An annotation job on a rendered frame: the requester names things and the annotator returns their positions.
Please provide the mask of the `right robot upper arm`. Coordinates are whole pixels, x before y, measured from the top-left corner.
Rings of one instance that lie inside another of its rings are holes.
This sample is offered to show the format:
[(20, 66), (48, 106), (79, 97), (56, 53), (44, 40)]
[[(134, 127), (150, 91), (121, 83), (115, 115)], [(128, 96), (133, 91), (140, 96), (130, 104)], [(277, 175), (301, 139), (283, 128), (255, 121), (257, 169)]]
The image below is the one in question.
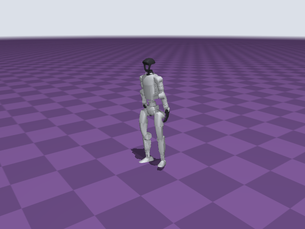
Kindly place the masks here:
[[(142, 75), (142, 76), (143, 76), (143, 75)], [(141, 87), (142, 87), (142, 89), (140, 90), (140, 94), (144, 95), (143, 85), (142, 85), (142, 76), (139, 77), (140, 82), (141, 82)]]

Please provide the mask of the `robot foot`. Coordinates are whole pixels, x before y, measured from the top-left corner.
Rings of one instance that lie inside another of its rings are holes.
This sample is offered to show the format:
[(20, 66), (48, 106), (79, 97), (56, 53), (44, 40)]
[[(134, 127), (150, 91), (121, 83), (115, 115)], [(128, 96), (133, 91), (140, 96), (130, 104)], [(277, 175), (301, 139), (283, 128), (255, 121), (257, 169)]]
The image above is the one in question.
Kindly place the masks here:
[(139, 161), (139, 163), (146, 163), (146, 162), (150, 162), (153, 161), (154, 158), (152, 156), (148, 157), (148, 158), (144, 158), (143, 160)]
[(166, 165), (166, 161), (160, 161), (160, 163), (158, 164), (158, 167), (164, 167), (164, 165)]

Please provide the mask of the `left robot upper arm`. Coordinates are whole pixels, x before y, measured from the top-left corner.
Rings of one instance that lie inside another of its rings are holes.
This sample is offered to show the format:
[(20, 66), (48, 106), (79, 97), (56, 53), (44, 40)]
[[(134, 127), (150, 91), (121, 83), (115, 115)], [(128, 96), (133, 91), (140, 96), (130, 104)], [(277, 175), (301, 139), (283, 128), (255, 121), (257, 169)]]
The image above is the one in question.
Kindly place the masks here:
[(163, 96), (163, 93), (164, 93), (163, 79), (162, 79), (161, 76), (154, 76), (153, 78), (154, 78), (154, 82), (157, 84), (158, 90), (160, 92), (158, 94), (158, 96), (159, 96), (160, 99), (163, 99), (164, 98), (164, 96)]

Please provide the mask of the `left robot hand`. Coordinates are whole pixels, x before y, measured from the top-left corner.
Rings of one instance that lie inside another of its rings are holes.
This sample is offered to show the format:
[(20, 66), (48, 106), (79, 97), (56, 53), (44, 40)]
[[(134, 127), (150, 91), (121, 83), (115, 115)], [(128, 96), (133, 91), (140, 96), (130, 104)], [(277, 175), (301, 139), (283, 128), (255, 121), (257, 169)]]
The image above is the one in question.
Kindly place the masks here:
[(168, 117), (169, 117), (169, 112), (168, 112), (167, 109), (165, 110), (165, 113), (166, 113), (166, 118), (165, 118), (164, 121), (163, 121), (164, 123), (167, 121), (167, 119), (168, 119)]

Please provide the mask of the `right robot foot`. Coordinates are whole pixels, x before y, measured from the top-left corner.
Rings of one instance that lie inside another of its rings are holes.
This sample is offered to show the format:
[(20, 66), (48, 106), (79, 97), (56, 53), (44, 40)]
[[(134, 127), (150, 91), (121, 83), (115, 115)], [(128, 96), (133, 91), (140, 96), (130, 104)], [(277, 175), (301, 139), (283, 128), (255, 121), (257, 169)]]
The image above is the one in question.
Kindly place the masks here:
[(139, 163), (146, 163), (146, 162), (150, 162), (153, 161), (154, 158), (152, 156), (148, 157), (148, 158), (144, 158), (143, 160), (139, 161)]

